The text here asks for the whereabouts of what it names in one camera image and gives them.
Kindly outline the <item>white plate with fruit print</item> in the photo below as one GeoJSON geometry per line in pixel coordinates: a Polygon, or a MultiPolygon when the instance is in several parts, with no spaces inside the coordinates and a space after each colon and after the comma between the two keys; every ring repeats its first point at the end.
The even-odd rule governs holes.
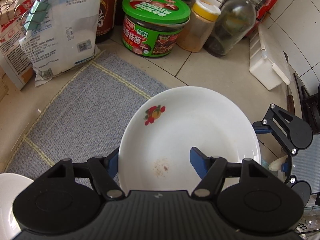
{"type": "Polygon", "coordinates": [[[256,133],[235,103],[210,89],[177,87],[144,103],[127,125],[119,148],[121,188],[193,191],[200,182],[190,163],[193,147],[231,163],[261,161],[256,133]]]}

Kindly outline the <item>plain white bowl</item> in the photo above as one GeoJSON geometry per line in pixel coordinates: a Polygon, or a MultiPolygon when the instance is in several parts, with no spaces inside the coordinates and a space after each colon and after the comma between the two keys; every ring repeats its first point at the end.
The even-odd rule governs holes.
{"type": "Polygon", "coordinates": [[[13,214],[15,198],[26,189],[33,180],[15,173],[0,175],[0,238],[13,239],[20,233],[20,227],[13,214]]]}

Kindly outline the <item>grey checked dish mat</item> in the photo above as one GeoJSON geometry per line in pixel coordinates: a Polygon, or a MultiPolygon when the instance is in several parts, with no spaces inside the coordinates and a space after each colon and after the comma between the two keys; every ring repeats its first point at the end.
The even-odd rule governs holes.
{"type": "Polygon", "coordinates": [[[6,171],[36,179],[62,159],[107,156],[147,100],[166,86],[104,52],[79,70],[23,136],[6,171]]]}

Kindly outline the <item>white plastic seasoning box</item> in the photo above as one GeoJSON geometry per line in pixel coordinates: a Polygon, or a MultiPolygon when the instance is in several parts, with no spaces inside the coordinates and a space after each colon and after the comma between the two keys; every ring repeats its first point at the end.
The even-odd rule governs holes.
{"type": "Polygon", "coordinates": [[[249,72],[267,90],[292,81],[280,43],[262,24],[249,37],[249,72]]]}

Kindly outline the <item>clear glass bottle red cap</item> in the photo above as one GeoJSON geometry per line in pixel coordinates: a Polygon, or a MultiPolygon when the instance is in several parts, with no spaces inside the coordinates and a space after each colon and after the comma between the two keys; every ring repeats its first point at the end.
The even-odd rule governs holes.
{"type": "Polygon", "coordinates": [[[217,18],[213,31],[204,44],[208,53],[225,56],[254,26],[256,5],[261,0],[229,0],[217,18]]]}

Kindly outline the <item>yellow capped spice jar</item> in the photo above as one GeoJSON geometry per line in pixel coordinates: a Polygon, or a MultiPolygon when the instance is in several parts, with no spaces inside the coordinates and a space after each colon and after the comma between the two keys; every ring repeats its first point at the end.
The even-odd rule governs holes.
{"type": "Polygon", "coordinates": [[[212,33],[221,10],[206,1],[195,0],[191,8],[190,20],[177,39],[177,45],[186,51],[199,52],[212,33]]]}

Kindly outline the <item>red white paper bag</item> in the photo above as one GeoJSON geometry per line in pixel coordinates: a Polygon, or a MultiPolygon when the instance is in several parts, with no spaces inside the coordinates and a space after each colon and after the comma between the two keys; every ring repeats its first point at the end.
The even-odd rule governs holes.
{"type": "Polygon", "coordinates": [[[25,0],[19,4],[14,10],[13,19],[1,25],[1,68],[18,89],[22,89],[34,73],[32,63],[23,52],[19,40],[26,34],[22,16],[35,1],[39,0],[25,0]]]}

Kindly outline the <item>green lidded sauce jar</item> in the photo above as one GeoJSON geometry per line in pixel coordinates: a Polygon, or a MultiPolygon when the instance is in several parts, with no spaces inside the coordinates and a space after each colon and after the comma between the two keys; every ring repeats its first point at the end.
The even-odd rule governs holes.
{"type": "Polygon", "coordinates": [[[182,0],[123,0],[121,41],[133,53],[163,57],[171,53],[190,8],[182,0]]]}

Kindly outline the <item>dark soy sauce bottle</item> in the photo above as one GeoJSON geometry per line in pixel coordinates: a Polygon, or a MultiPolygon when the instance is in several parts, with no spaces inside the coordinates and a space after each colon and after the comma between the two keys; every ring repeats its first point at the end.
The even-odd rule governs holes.
{"type": "Polygon", "coordinates": [[[110,38],[114,29],[114,17],[116,12],[117,0],[101,0],[98,26],[96,33],[96,43],[101,43],[110,38]]]}

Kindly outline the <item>white blue paper bag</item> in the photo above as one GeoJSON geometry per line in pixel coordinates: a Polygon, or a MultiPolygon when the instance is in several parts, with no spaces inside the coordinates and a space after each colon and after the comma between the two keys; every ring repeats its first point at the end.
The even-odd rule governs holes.
{"type": "Polygon", "coordinates": [[[29,30],[19,41],[36,74],[35,86],[49,82],[95,55],[100,0],[47,1],[52,27],[29,30]]]}

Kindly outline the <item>teal binder clip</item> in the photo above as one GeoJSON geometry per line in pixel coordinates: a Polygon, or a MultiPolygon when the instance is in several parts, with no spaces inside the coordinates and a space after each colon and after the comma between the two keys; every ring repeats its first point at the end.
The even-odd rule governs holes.
{"type": "Polygon", "coordinates": [[[26,16],[23,24],[26,31],[52,27],[49,7],[50,4],[47,0],[35,1],[31,9],[23,15],[26,16]]]}

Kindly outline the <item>wooden handled utensil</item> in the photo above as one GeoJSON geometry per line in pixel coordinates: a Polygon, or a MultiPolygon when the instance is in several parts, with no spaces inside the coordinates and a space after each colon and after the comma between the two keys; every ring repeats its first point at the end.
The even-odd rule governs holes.
{"type": "Polygon", "coordinates": [[[289,86],[286,88],[286,100],[287,100],[287,111],[291,114],[295,114],[295,104],[293,95],[289,86]]]}

